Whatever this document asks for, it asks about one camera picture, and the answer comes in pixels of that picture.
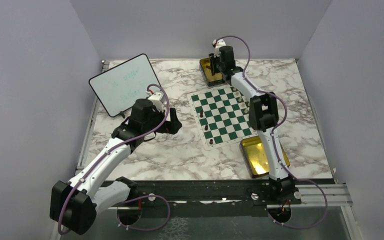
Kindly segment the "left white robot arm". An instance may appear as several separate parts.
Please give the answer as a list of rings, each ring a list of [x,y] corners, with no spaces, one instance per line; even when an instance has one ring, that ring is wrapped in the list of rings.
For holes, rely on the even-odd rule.
[[[150,134],[175,135],[182,127],[177,111],[160,100],[141,98],[135,101],[130,116],[116,127],[106,146],[97,157],[68,182],[57,181],[51,190],[50,218],[57,222],[60,235],[70,231],[83,235],[93,225],[98,214],[115,204],[138,203],[137,183],[125,177],[102,187],[110,173]]]

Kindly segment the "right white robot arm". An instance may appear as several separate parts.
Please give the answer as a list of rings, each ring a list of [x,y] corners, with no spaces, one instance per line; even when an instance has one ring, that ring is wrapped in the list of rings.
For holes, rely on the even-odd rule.
[[[211,74],[220,73],[222,80],[242,93],[248,100],[248,119],[262,142],[269,166],[269,199],[280,204],[293,194],[295,180],[286,166],[286,159],[278,136],[278,97],[251,82],[245,70],[236,65],[232,46],[214,44],[209,54]]]

